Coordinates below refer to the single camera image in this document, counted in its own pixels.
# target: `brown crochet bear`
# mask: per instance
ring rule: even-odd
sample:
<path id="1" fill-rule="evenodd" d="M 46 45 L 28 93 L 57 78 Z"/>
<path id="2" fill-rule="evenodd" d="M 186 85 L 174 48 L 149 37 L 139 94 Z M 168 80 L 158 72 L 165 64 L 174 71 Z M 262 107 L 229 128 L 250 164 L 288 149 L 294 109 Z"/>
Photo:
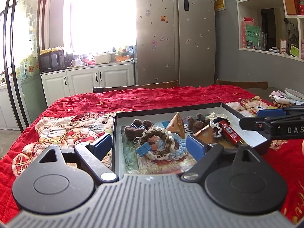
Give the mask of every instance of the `brown crochet bear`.
<path id="1" fill-rule="evenodd" d="M 206 127 L 210 123 L 210 120 L 205 118 L 205 116 L 200 113 L 196 115 L 196 119 L 194 119 L 192 116 L 188 116 L 186 121 L 188 122 L 189 129 L 194 134 L 200 131 L 202 128 Z"/>
<path id="2" fill-rule="evenodd" d="M 148 130 L 152 127 L 152 122 L 149 120 L 141 121 L 139 119 L 135 119 L 131 126 L 126 126 L 124 128 L 125 135 L 128 141 L 133 141 L 136 137 L 141 137 L 145 130 Z"/>

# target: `refrigerator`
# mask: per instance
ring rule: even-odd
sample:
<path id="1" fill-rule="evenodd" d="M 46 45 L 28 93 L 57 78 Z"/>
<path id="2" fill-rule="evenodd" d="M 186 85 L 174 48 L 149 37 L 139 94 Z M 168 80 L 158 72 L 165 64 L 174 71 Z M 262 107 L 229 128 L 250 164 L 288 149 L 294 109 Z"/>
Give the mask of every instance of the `refrigerator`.
<path id="1" fill-rule="evenodd" d="M 46 0 L 0 0 L 0 128 L 21 132 L 47 108 L 38 55 Z"/>
<path id="2" fill-rule="evenodd" d="M 213 0 L 136 0 L 136 84 L 214 84 Z"/>

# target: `chair backrest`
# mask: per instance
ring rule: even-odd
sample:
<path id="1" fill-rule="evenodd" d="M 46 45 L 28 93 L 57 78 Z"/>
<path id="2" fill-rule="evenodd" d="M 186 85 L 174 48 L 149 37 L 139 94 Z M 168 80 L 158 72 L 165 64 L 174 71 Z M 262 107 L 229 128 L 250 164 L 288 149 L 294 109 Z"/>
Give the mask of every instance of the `chair backrest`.
<path id="1" fill-rule="evenodd" d="M 93 93 L 104 93 L 104 92 L 110 92 L 110 91 L 121 91 L 121 90 L 136 89 L 136 88 L 149 88 L 149 89 L 163 88 L 163 89 L 166 89 L 166 88 L 172 88 L 172 87 L 178 87 L 178 86 L 179 86 L 178 81 L 169 81 L 169 82 L 163 82 L 163 83 L 128 86 L 128 87 L 93 87 Z"/>
<path id="2" fill-rule="evenodd" d="M 244 89 L 248 88 L 262 88 L 264 90 L 267 90 L 268 88 L 268 82 L 267 81 L 257 81 L 257 82 L 240 82 L 240 81 L 221 81 L 216 80 L 216 84 L 219 86 L 222 85 L 231 85 L 231 86 L 237 86 Z"/>

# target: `sliding glass door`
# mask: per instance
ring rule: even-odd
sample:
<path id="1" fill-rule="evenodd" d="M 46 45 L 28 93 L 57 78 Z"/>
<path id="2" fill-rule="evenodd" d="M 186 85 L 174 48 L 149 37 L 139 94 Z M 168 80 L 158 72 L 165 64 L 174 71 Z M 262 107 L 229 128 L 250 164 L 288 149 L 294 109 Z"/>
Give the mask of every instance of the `sliding glass door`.
<path id="1" fill-rule="evenodd" d="M 4 72 L 0 100 L 2 96 L 9 97 L 21 131 L 47 108 L 38 62 L 38 55 L 44 49 L 44 8 L 45 0 L 0 0 L 0 29 L 3 29 L 0 70 Z M 5 120 L 4 105 L 0 101 Z"/>

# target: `bright window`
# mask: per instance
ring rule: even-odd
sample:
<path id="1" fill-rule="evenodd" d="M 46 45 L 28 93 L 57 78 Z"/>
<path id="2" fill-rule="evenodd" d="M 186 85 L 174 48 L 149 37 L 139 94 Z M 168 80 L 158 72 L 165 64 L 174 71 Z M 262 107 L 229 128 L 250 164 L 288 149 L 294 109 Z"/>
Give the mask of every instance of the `bright window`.
<path id="1" fill-rule="evenodd" d="M 72 0 L 70 24 L 71 44 L 77 53 L 135 45 L 135 0 Z"/>

